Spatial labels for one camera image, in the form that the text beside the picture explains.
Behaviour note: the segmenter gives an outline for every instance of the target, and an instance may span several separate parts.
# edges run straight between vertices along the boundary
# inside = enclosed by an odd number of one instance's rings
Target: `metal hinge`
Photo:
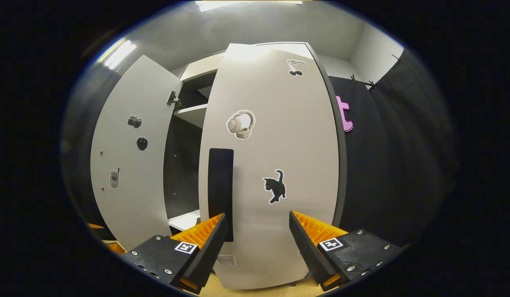
[[[176,97],[176,92],[174,91],[170,92],[169,99],[167,100],[168,105],[172,103],[174,103],[174,111],[178,111],[182,107],[180,98]]]

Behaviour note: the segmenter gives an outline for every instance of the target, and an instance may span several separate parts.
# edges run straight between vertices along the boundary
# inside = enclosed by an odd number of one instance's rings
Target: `open cabinet door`
[[[171,235],[163,188],[165,143],[181,80],[146,56],[121,77],[101,111],[90,171],[95,201],[126,250]]]
[[[210,149],[233,150],[232,197],[223,196],[232,199],[232,241],[223,244],[214,266],[226,289],[304,278],[308,268],[289,231],[289,211],[328,224],[334,219],[340,166],[336,121],[321,71],[306,56],[230,44],[213,83],[198,190],[203,221],[216,208],[209,205],[215,202],[208,200],[208,189],[217,187],[209,183],[221,180],[209,176],[216,173]],[[251,134],[231,133],[234,124],[227,123],[238,111],[254,115]]]

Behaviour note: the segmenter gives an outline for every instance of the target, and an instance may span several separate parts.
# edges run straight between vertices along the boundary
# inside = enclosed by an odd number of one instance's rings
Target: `ceiling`
[[[363,26],[362,19],[329,2],[251,2],[204,13],[194,1],[180,2],[127,34],[137,48],[121,62],[120,71],[124,73],[143,54],[174,70],[223,51],[230,43],[304,41],[317,54],[349,60]]]

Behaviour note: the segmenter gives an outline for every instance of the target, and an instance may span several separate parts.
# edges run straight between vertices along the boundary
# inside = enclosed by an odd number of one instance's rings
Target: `headphones sticker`
[[[287,61],[287,63],[289,66],[288,73],[291,76],[302,76],[302,71],[295,69],[295,67],[292,65],[304,64],[304,65],[308,66],[308,64],[306,64],[306,62],[302,62],[301,60],[297,60],[297,59],[289,59]]]
[[[279,174],[279,180],[272,179],[270,177],[263,177],[264,180],[264,190],[266,192],[273,192],[273,198],[268,201],[270,205],[274,203],[279,203],[280,197],[282,199],[286,199],[286,185],[284,184],[283,178],[284,173],[280,169],[275,169],[275,172]]]
[[[246,127],[245,122],[243,123],[240,116],[248,115],[249,116],[249,124]],[[228,120],[225,122],[225,127],[228,133],[233,134],[238,140],[246,140],[251,136],[251,132],[253,132],[253,128],[255,127],[255,115],[253,112],[248,111],[246,109],[240,109],[234,113]]]

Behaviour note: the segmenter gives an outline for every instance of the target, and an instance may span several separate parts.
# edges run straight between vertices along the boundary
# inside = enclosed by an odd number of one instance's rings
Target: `shelf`
[[[187,214],[169,219],[169,225],[180,231],[185,231],[196,226],[196,219],[200,217],[200,210],[191,211]]]
[[[186,120],[187,122],[195,126],[203,128],[205,111],[207,111],[207,104],[202,104],[198,106],[180,109],[179,111],[174,112],[174,115],[183,120]]]

